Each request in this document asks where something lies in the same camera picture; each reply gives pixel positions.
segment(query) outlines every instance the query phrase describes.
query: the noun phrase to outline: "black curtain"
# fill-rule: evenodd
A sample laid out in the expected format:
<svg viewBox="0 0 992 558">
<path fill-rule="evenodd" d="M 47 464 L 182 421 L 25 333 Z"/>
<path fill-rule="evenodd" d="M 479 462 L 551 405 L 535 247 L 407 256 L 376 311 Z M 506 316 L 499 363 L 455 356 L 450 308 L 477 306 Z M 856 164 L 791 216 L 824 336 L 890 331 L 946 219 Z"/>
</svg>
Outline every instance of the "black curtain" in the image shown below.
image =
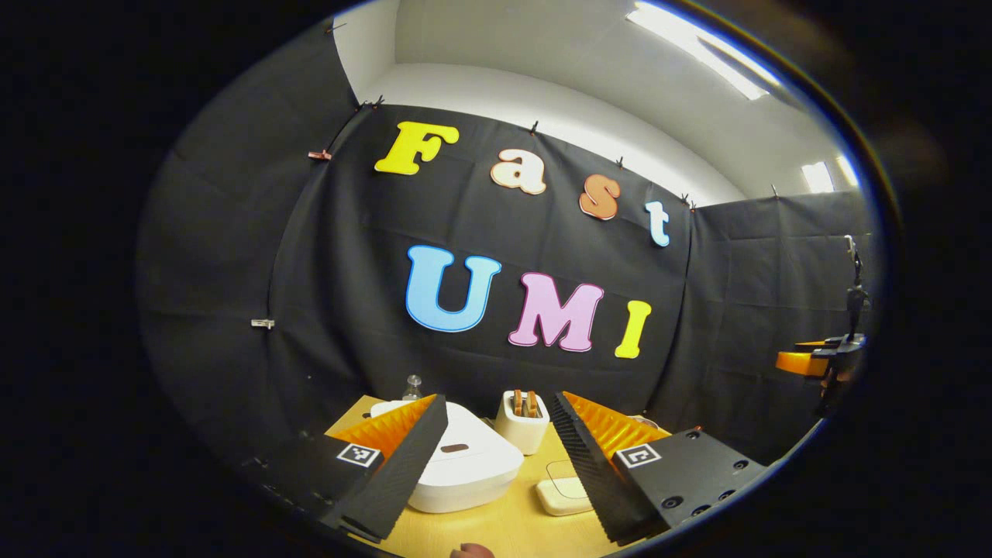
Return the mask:
<svg viewBox="0 0 992 558">
<path fill-rule="evenodd" d="M 869 294 L 881 292 L 882 245 L 860 192 L 700 208 L 679 330 L 650 409 L 665 428 L 703 429 L 761 463 L 784 455 L 814 424 L 818 381 L 778 370 L 780 350 L 848 331 L 854 237 Z M 859 332 L 874 312 L 862 314 Z"/>
<path fill-rule="evenodd" d="M 209 447 L 240 461 L 326 428 L 363 393 L 399 397 L 410 373 L 478 415 L 517 387 L 565 389 L 631 414 L 650 407 L 669 430 L 701 424 L 759 461 L 808 429 L 818 387 L 775 370 L 775 355 L 844 332 L 852 272 L 841 235 L 872 248 L 859 196 L 689 212 L 664 188 L 540 129 L 437 109 L 356 109 L 324 25 L 204 108 L 149 193 L 137 262 L 145 345 Z M 403 120 L 454 126 L 460 138 L 413 176 L 376 172 Z M 328 146 L 331 161 L 307 157 Z M 542 158 L 545 192 L 493 183 L 509 148 Z M 579 210 L 591 174 L 621 185 L 610 220 Z M 665 247 L 649 232 L 652 201 L 670 216 Z M 475 328 L 440 333 L 407 314 L 415 244 L 453 254 L 438 297 L 449 310 L 465 301 L 466 257 L 502 264 Z M 864 259 L 871 292 L 881 272 Z M 591 350 L 507 341 L 528 271 L 552 276 L 560 303 L 582 283 L 604 289 Z M 617 358 L 631 300 L 652 313 L 640 355 Z M 251 327 L 257 319 L 276 326 Z"/>
<path fill-rule="evenodd" d="M 270 333 L 274 373 L 305 370 L 326 384 L 343 412 L 364 387 L 399 398 L 408 374 L 419 374 L 425 393 L 444 393 L 479 416 L 494 416 L 499 394 L 534 389 L 545 396 L 570 390 L 623 412 L 644 410 L 669 353 L 679 315 L 688 259 L 688 210 L 672 193 L 603 157 L 555 138 L 496 120 L 410 106 L 363 109 L 359 125 L 338 138 L 334 159 L 320 168 L 301 208 L 291 250 L 274 272 Z M 412 176 L 381 173 L 402 121 L 458 129 L 454 144 Z M 528 195 L 490 178 L 503 149 L 530 151 L 545 163 L 547 189 Z M 602 174 L 622 188 L 617 215 L 600 220 L 579 209 L 585 179 Z M 651 237 L 644 205 L 661 201 L 670 221 L 666 247 Z M 502 264 L 491 283 L 479 324 L 462 333 L 437 332 L 406 310 L 414 245 L 454 256 L 444 270 L 439 304 L 465 304 L 468 256 Z M 592 349 L 571 352 L 558 344 L 518 347 L 508 341 L 524 307 L 521 276 L 554 278 L 564 304 L 582 283 L 604 289 L 592 323 Z M 645 301 L 652 313 L 637 358 L 614 351 L 628 321 L 627 303 Z M 347 386 L 346 396 L 334 386 Z"/>
<path fill-rule="evenodd" d="M 166 157 L 142 217 L 145 349 L 178 410 L 227 459 L 271 448 L 312 418 L 287 407 L 300 404 L 286 397 L 297 382 L 272 373 L 265 331 L 250 321 L 268 316 L 272 262 L 313 171 L 307 152 L 325 147 L 357 106 L 328 24 L 203 109 Z M 320 394 L 306 398 L 316 408 Z"/>
</svg>

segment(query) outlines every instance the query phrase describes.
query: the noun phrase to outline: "letter u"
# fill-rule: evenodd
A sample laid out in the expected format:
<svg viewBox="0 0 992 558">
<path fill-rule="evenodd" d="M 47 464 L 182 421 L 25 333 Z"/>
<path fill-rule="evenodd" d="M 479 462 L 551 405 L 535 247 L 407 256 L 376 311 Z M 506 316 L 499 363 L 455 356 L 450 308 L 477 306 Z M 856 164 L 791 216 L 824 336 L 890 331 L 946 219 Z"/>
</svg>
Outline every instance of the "letter u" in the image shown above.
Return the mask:
<svg viewBox="0 0 992 558">
<path fill-rule="evenodd" d="M 407 251 L 413 266 L 407 284 L 407 312 L 418 324 L 438 332 L 455 334 L 474 328 L 486 312 L 489 286 L 502 265 L 491 258 L 469 256 L 465 267 L 472 272 L 465 306 L 449 312 L 437 303 L 444 268 L 454 263 L 451 252 L 433 246 L 416 245 Z"/>
</svg>

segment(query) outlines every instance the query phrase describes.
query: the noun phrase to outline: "wooden table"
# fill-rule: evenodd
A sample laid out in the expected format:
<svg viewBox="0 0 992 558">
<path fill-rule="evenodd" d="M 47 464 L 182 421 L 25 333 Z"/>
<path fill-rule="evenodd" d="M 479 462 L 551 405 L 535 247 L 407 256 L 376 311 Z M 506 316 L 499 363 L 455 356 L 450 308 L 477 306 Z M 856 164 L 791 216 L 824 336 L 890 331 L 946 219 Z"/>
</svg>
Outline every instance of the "wooden table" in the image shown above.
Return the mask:
<svg viewBox="0 0 992 558">
<path fill-rule="evenodd" d="M 365 420 L 363 413 L 381 402 L 362 396 L 325 434 L 358 424 Z M 520 472 L 500 498 L 451 513 L 424 513 L 407 506 L 389 538 L 380 544 L 353 538 L 410 558 L 447 558 L 463 542 L 486 546 L 497 558 L 598 558 L 617 551 L 619 547 L 606 538 L 594 511 L 555 517 L 541 506 L 534 486 L 548 478 L 545 467 L 549 462 L 567 459 L 555 427 L 549 424 L 541 449 L 524 458 Z"/>
</svg>

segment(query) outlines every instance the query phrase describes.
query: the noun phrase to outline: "fluorescent light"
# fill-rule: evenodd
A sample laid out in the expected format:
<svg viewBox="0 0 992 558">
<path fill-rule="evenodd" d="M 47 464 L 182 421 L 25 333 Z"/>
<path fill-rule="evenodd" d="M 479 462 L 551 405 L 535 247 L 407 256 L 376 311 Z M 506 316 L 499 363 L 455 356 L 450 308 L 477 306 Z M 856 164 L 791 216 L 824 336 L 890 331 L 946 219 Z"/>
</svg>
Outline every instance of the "fluorescent light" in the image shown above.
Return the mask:
<svg viewBox="0 0 992 558">
<path fill-rule="evenodd" d="M 820 161 L 812 165 L 803 165 L 803 176 L 813 193 L 833 192 L 833 181 L 826 170 L 826 163 Z"/>
<path fill-rule="evenodd" d="M 655 35 L 658 35 L 662 39 L 665 39 L 666 41 L 679 47 L 683 51 L 686 51 L 698 61 L 707 65 L 711 70 L 726 79 L 738 91 L 744 93 L 744 96 L 748 99 L 754 100 L 763 95 L 767 95 L 768 91 L 762 89 L 758 85 L 755 85 L 754 82 L 742 75 L 739 71 L 731 68 L 727 63 L 722 61 L 714 53 L 704 47 L 702 43 L 699 42 L 700 40 L 710 43 L 717 49 L 720 49 L 727 55 L 733 57 L 761 78 L 766 79 L 768 82 L 775 85 L 779 84 L 779 81 L 775 79 L 775 77 L 772 76 L 767 70 L 762 68 L 757 62 L 751 60 L 724 41 L 721 41 L 713 35 L 706 33 L 702 29 L 699 29 L 697 26 L 680 18 L 679 16 L 647 2 L 635 2 L 634 6 L 637 9 L 627 14 L 627 19 L 629 21 L 640 25 Z"/>
<path fill-rule="evenodd" d="M 847 179 L 847 184 L 857 187 L 858 177 L 854 174 L 854 168 L 851 167 L 851 162 L 847 160 L 846 157 L 841 155 L 837 157 L 837 165 L 840 166 L 840 172 L 844 173 L 844 178 Z"/>
</svg>

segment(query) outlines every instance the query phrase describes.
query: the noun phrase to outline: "orange letter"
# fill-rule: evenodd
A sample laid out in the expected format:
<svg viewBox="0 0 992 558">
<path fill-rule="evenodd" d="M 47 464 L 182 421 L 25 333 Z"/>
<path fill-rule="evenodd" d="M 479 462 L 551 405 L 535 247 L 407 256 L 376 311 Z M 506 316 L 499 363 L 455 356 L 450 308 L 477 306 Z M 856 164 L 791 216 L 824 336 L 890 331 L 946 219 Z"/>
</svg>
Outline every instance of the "orange letter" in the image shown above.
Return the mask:
<svg viewBox="0 0 992 558">
<path fill-rule="evenodd" d="M 587 215 L 609 220 L 617 214 L 614 198 L 619 197 L 620 185 L 615 180 L 592 175 L 585 179 L 585 192 L 578 196 L 578 206 Z"/>
</svg>

